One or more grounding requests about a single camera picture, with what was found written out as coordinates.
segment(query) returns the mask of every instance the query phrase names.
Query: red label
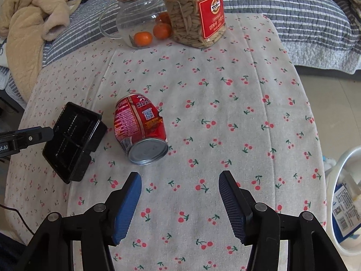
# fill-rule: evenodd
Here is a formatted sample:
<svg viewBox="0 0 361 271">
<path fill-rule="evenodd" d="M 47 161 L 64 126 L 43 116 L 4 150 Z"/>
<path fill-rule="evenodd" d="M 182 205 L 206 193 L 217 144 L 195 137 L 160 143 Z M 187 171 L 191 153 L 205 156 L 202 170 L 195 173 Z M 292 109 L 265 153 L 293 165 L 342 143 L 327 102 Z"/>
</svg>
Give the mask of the red label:
<svg viewBox="0 0 361 271">
<path fill-rule="evenodd" d="M 144 138 L 166 139 L 163 118 L 156 107 L 140 94 L 130 95 L 117 103 L 114 133 L 125 152 Z"/>
<path fill-rule="evenodd" d="M 202 0 L 198 6 L 203 37 L 208 39 L 224 25 L 223 0 Z"/>
</svg>

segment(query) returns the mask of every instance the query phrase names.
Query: black plastic container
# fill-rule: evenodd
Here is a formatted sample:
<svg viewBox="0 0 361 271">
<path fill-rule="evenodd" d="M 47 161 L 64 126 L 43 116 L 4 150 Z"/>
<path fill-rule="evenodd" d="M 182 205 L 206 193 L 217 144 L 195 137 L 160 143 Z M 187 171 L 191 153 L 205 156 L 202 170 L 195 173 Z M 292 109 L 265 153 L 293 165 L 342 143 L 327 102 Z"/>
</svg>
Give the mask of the black plastic container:
<svg viewBox="0 0 361 271">
<path fill-rule="evenodd" d="M 43 156 L 66 184 L 81 181 L 91 161 L 90 152 L 96 151 L 106 130 L 100 114 L 68 102 Z"/>
</svg>

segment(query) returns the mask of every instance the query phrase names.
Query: can lid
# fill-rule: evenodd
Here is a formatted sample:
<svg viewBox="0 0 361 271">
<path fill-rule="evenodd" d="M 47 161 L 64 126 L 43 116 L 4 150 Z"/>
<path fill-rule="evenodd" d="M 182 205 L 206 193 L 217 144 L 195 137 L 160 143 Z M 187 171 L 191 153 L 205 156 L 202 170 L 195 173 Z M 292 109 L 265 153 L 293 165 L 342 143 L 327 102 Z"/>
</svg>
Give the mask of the can lid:
<svg viewBox="0 0 361 271">
<path fill-rule="evenodd" d="M 129 150 L 129 160 L 137 165 L 147 165 L 159 160 L 168 152 L 168 144 L 158 138 L 146 138 L 135 143 Z"/>
</svg>

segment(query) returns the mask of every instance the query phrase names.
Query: screw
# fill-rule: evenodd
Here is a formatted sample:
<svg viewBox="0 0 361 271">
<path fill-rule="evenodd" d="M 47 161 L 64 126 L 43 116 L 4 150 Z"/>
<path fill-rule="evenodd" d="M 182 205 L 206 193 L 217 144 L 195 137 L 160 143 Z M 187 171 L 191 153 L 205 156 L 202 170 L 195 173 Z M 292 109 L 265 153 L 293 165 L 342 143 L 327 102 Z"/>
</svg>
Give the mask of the screw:
<svg viewBox="0 0 361 271">
<path fill-rule="evenodd" d="M 99 203 L 99 204 L 96 204 L 94 207 L 93 207 L 94 211 L 95 212 L 102 212 L 106 209 L 106 205 L 103 204 L 103 203 Z"/>
<path fill-rule="evenodd" d="M 313 214 L 311 212 L 303 212 L 302 217 L 308 221 L 313 219 Z"/>
<path fill-rule="evenodd" d="M 264 212 L 267 210 L 267 205 L 263 203 L 257 203 L 255 204 L 255 208 L 257 211 Z"/>
<path fill-rule="evenodd" d="M 51 214 L 48 216 L 48 220 L 49 220 L 50 222 L 56 221 L 56 220 L 58 220 L 58 218 L 59 218 L 58 213 L 51 213 Z"/>
</svg>

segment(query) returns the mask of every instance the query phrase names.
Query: red can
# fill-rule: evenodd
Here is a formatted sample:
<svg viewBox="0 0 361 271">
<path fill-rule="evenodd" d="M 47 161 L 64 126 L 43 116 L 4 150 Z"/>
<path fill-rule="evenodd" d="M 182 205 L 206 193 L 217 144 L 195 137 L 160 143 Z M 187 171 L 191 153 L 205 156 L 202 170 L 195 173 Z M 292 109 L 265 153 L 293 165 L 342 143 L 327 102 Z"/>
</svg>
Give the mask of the red can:
<svg viewBox="0 0 361 271">
<path fill-rule="evenodd" d="M 118 101 L 114 132 L 134 164 L 150 164 L 168 152 L 163 118 L 152 102 L 139 93 Z"/>
</svg>

